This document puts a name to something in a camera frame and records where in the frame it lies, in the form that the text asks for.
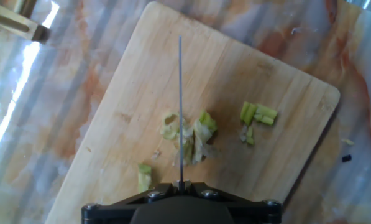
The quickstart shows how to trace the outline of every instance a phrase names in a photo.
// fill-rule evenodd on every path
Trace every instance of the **thin metal blade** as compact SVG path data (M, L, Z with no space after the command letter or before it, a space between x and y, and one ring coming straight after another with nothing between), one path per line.
M178 37L178 69L180 72L180 183L178 184L180 193L184 192L184 176L183 176L183 159L184 159L184 147L183 147L183 65L182 65L182 52L181 52L181 36Z

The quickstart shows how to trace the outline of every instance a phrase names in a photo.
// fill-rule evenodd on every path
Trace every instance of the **marble countertop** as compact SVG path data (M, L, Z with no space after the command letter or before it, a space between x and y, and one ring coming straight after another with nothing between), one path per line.
M45 221L148 2L38 0L45 44L0 29L0 223ZM343 0L160 2L341 91L283 222L371 223L371 12Z

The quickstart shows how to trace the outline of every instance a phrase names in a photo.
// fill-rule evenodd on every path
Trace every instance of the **black plastic mount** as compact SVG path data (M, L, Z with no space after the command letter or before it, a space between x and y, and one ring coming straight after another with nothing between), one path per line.
M173 184L158 184L112 205L81 208L83 224L106 223L281 223L282 205L274 200L251 202L205 183L192 183L180 195Z

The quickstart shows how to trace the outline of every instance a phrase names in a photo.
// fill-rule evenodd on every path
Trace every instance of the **bamboo cutting board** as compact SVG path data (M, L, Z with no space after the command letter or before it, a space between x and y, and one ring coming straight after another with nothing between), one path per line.
M88 202L137 193L137 163L153 181L180 178L162 116L178 111L178 36L183 36L183 113L217 121L222 156L185 167L203 181L249 200L281 202L313 150L340 94L337 89L156 2L140 18L89 127L47 223L79 223ZM255 146L241 143L244 101L278 111L274 127L253 123ZM161 155L152 159L154 151Z

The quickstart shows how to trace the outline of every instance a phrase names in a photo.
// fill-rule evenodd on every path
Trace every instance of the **small black debris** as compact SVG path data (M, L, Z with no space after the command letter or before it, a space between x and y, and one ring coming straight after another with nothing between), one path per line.
M348 162L348 161L351 161L352 160L352 156L351 155L346 155L346 156L343 156L341 158L342 162Z

